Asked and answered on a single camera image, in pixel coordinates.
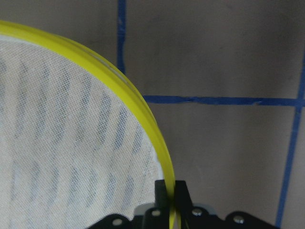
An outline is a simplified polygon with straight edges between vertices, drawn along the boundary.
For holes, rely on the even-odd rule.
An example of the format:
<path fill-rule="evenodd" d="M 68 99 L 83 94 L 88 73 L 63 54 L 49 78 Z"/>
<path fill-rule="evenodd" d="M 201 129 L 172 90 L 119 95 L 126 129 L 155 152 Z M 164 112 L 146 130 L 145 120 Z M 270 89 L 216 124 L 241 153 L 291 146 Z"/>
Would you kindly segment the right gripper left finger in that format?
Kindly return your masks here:
<path fill-rule="evenodd" d="M 155 181 L 154 228 L 170 228 L 171 201 L 164 180 Z"/>

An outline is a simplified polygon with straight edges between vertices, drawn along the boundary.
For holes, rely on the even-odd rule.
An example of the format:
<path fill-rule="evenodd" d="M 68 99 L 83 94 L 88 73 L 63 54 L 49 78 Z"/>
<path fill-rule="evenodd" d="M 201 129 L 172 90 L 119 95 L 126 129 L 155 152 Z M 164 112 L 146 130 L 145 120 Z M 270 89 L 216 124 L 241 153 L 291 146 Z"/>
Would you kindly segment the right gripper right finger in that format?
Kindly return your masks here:
<path fill-rule="evenodd" d="M 174 189 L 174 206 L 178 217 L 180 229 L 190 229 L 193 203 L 185 181 L 176 180 Z"/>

